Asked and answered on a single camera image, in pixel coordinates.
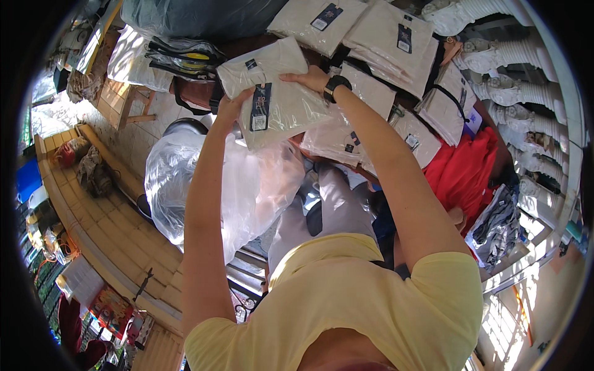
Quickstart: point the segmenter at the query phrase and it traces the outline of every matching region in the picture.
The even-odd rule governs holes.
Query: person's leg
[[[322,232],[317,237],[362,233],[376,240],[371,216],[355,198],[343,173],[332,165],[320,164],[318,177],[322,197]]]
[[[270,269],[268,276],[274,273],[274,269],[292,248],[310,239],[305,215],[303,215],[303,201],[301,201],[301,197],[295,196],[293,202],[280,215],[276,234],[268,250],[268,267]]]

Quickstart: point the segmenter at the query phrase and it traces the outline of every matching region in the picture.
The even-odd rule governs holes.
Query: red fabric
[[[497,136],[487,127],[474,140],[463,135],[458,147],[441,142],[440,150],[423,172],[445,210],[459,207],[466,215],[466,227],[461,233],[465,236],[493,198],[487,187],[497,153]]]

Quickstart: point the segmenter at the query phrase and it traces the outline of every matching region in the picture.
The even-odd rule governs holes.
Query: wooden stool
[[[150,94],[146,97],[140,93],[141,91],[149,91]],[[114,129],[121,130],[128,122],[152,121],[157,118],[157,115],[149,115],[153,97],[154,91],[145,86],[118,83],[106,78],[97,102],[97,110]],[[144,103],[143,114],[129,116],[132,102],[135,100]]]

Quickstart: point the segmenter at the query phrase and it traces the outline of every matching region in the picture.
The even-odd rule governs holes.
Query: white packaging
[[[162,69],[149,67],[150,60],[145,58],[147,52],[145,39],[132,27],[126,25],[120,31],[118,42],[113,47],[108,63],[108,78],[119,83],[143,85],[154,91],[169,92],[173,74]]]
[[[258,91],[241,107],[238,122],[250,150],[279,143],[331,118],[327,103],[318,93],[279,79],[280,74],[307,71],[307,62],[294,37],[280,39],[217,68],[223,89],[231,99],[245,89],[255,85],[265,88],[271,83],[267,127],[266,116],[252,117]]]
[[[412,80],[434,26],[405,13],[385,0],[374,0],[346,34],[343,44],[358,52],[372,52],[402,69]]]
[[[349,80],[355,95],[384,120],[388,119],[396,92],[348,63],[343,63],[340,75]],[[330,112],[333,120],[307,130],[301,148],[355,166],[363,159],[365,150],[342,110],[333,104]]]
[[[425,92],[425,86],[431,73],[431,67],[435,61],[438,45],[439,41],[432,37],[412,79],[406,75],[402,75],[399,67],[394,66],[375,53],[369,51],[360,52],[352,49],[349,52],[349,56],[366,62],[374,76],[408,91],[418,99],[423,99],[423,93]]]
[[[205,137],[185,132],[165,135],[146,162],[144,187],[152,219],[182,252],[186,197]],[[293,201],[305,170],[300,152],[286,141],[249,151],[229,134],[222,176],[221,235],[227,264]]]
[[[450,92],[460,103],[464,116],[468,118],[472,107],[476,103],[476,96],[458,67],[452,62],[441,67],[435,83]],[[458,145],[464,128],[464,119],[456,102],[442,91],[433,88],[417,104],[415,110],[420,117],[437,131],[448,145]]]
[[[280,37],[293,36],[318,53],[332,57],[365,9],[367,4],[359,0],[289,0],[267,30]]]

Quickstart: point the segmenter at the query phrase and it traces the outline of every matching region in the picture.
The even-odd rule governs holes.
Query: clear plastic bag
[[[231,99],[257,86],[254,97],[243,103],[238,119],[250,150],[282,142],[331,119],[328,106],[319,94],[298,83],[279,79],[280,74],[304,74],[307,70],[307,62],[294,37],[280,39],[218,67],[223,89]],[[257,95],[265,97],[268,115],[266,109],[256,108]]]
[[[108,78],[120,83],[144,85],[147,88],[169,92],[173,74],[149,67],[150,60],[144,57],[149,40],[126,25],[113,48],[108,64]]]
[[[318,53],[332,57],[342,38],[367,9],[359,0],[289,0],[267,30],[293,36]]]
[[[181,251],[186,197],[205,137],[187,132],[166,135],[147,158],[144,187],[153,221]],[[227,136],[221,195],[226,264],[241,246],[272,225],[295,197],[304,176],[301,154],[292,144],[250,152],[232,134]]]

